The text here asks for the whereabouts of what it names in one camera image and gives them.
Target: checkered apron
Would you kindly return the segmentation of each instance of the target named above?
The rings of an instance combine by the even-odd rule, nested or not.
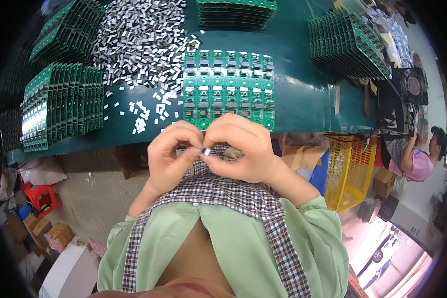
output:
[[[391,156],[392,160],[398,166],[398,169],[401,171],[402,176],[407,181],[424,182],[423,180],[413,180],[407,178],[406,172],[402,170],[401,167],[399,166],[401,163],[402,154],[404,153],[404,149],[406,148],[408,141],[406,141],[404,138],[400,138],[395,140],[384,141],[384,143],[386,144],[387,151],[389,152],[389,155]]]
[[[223,159],[228,147],[228,144],[218,144],[212,153]],[[152,210],[171,202],[189,202],[227,206],[262,221],[288,296],[311,297],[304,269],[286,229],[285,212],[273,189],[266,184],[251,184],[214,175],[200,158],[193,164],[193,173],[192,176],[189,169],[173,191],[161,196],[139,215],[131,230],[124,262],[123,292],[136,291],[139,247]]]

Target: finger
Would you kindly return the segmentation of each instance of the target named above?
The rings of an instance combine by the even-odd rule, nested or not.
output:
[[[241,171],[238,169],[238,164],[225,162],[215,155],[205,156],[201,154],[200,158],[215,175],[240,180],[239,174],[241,174]]]
[[[228,143],[245,154],[254,152],[258,137],[248,131],[233,125],[220,125],[205,133],[203,146],[213,148],[216,143]]]
[[[187,169],[199,157],[200,149],[197,147],[189,147],[177,158],[172,164],[167,167],[169,175],[176,175],[179,178],[185,174]]]
[[[188,128],[188,129],[192,129],[196,133],[201,134],[202,135],[202,139],[203,139],[203,133],[200,131],[200,129],[198,127],[196,127],[195,125],[193,125],[191,123],[188,123],[185,120],[179,120],[176,123],[174,123],[173,126],[180,126],[180,127],[185,127],[185,128]]]
[[[259,130],[261,128],[263,128],[262,125],[256,124],[255,122],[252,122],[245,117],[242,117],[242,116],[236,115],[236,114],[226,113],[225,115],[221,116],[217,120],[213,121],[209,125],[207,130],[209,130],[213,126],[215,127],[215,126],[221,126],[221,125],[224,125],[224,126],[234,125],[241,129],[244,129],[247,132],[254,134],[254,135],[257,135]]]
[[[184,128],[192,129],[197,134],[202,136],[202,141],[203,141],[203,133],[199,130],[199,128],[197,128],[195,125],[188,123],[187,121],[184,121],[184,120],[179,120],[176,123],[167,126],[164,131],[168,131],[168,130],[171,130],[176,127],[184,127]]]
[[[201,134],[192,129],[179,126],[161,133],[158,138],[154,139],[149,147],[150,151],[168,151],[172,150],[177,144],[183,142],[189,142],[194,147],[202,148]]]

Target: hand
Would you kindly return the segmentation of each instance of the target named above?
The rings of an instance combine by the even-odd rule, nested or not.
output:
[[[157,197],[173,190],[199,157],[203,134],[194,125],[179,120],[159,134],[147,147],[150,177],[146,186]],[[190,145],[176,158],[179,144]]]
[[[280,158],[273,154],[270,131],[263,125],[227,113],[209,125],[203,146],[212,148],[222,142],[227,142],[245,155],[228,163],[214,155],[201,154],[212,173],[249,183],[272,182]]]

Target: car wheel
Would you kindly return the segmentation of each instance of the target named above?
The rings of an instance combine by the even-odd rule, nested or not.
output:
[[[378,249],[373,254],[373,262],[379,263],[381,260],[382,260],[382,251]]]

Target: pink shirt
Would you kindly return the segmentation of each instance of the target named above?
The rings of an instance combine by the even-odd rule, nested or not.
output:
[[[424,152],[414,149],[410,153],[409,158],[412,159],[414,163],[414,169],[412,172],[405,172],[406,177],[416,181],[426,180],[432,171],[434,170],[434,164],[430,160],[430,157]],[[399,170],[396,163],[392,160],[389,162],[389,170],[396,174],[397,176],[402,176],[401,171]]]

